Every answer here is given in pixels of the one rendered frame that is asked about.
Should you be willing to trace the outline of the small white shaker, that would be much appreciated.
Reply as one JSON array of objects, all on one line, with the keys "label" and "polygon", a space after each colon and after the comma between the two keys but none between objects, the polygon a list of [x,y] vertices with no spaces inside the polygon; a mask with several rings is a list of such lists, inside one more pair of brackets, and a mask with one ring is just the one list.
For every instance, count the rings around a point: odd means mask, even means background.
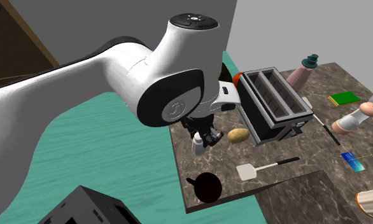
[{"label": "small white shaker", "polygon": [[198,132],[194,134],[192,139],[191,151],[193,155],[201,155],[205,152],[204,141]]}]

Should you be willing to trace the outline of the brown potato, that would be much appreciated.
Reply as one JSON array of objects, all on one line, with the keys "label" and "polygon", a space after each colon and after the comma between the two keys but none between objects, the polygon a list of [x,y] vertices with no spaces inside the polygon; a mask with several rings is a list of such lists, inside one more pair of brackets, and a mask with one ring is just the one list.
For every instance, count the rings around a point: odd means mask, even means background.
[{"label": "brown potato", "polygon": [[244,142],[249,139],[249,137],[249,130],[244,128],[233,129],[227,134],[228,141],[233,144]]}]

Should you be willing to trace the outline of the black and silver toaster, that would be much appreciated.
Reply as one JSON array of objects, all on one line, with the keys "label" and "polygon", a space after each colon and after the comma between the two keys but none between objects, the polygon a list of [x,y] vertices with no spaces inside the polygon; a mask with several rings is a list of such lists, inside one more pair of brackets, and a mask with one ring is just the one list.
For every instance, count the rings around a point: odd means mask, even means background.
[{"label": "black and silver toaster", "polygon": [[256,145],[302,133],[314,112],[275,67],[243,72],[236,89],[239,114]]}]

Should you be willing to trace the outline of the pink bottle with teal cap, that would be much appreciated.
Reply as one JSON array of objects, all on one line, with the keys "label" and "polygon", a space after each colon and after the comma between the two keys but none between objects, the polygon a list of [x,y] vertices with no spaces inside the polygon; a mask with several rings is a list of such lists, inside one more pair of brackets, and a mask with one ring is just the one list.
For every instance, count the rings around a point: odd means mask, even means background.
[{"label": "pink bottle with teal cap", "polygon": [[318,66],[318,55],[312,54],[307,56],[301,61],[301,64],[296,70],[294,70],[289,77],[287,77],[287,82],[296,91],[300,91],[308,80],[311,72]]}]

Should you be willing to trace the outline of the dark robot stand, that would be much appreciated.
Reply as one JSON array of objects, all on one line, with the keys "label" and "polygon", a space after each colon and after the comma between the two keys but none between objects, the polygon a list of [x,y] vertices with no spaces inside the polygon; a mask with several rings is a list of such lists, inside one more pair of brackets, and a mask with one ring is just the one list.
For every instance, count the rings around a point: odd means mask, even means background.
[{"label": "dark robot stand", "polygon": [[37,224],[141,224],[119,199],[78,186]]}]

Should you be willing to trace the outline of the green and yellow sponge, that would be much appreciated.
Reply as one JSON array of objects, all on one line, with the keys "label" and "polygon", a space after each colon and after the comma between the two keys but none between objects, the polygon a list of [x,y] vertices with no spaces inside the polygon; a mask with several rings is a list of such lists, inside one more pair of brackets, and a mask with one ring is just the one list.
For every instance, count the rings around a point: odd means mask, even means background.
[{"label": "green and yellow sponge", "polygon": [[332,94],[328,96],[328,100],[336,107],[345,106],[348,104],[353,104],[360,101],[360,98],[357,97],[351,91],[341,92],[338,94]]}]

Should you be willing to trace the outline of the blue card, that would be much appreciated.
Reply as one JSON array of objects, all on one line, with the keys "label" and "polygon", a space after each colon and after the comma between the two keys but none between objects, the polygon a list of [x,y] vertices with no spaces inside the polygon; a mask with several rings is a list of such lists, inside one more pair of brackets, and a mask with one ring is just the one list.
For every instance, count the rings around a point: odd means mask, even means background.
[{"label": "blue card", "polygon": [[350,151],[341,153],[341,156],[355,172],[360,172],[360,171],[365,170],[364,166]]}]

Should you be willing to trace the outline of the thin yellow stick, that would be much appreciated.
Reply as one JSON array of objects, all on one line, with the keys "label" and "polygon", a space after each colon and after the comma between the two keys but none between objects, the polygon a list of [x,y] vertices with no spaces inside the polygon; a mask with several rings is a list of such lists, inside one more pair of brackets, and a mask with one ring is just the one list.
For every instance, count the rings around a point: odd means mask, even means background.
[{"label": "thin yellow stick", "polygon": [[351,158],[351,159],[348,159],[348,160],[346,160],[346,161],[347,161],[347,162],[351,162],[351,161],[355,161],[355,160],[359,160],[359,159],[363,159],[363,158],[368,158],[368,157],[373,157],[373,154],[370,154],[370,155],[364,155],[364,156],[356,157],[356,158]]}]

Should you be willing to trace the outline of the brown wooden door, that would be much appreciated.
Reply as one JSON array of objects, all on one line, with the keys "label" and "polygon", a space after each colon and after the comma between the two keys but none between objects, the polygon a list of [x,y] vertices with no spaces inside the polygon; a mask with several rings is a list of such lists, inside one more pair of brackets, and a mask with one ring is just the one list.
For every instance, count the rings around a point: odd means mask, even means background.
[{"label": "brown wooden door", "polygon": [[0,86],[58,65],[9,0],[0,0]]}]

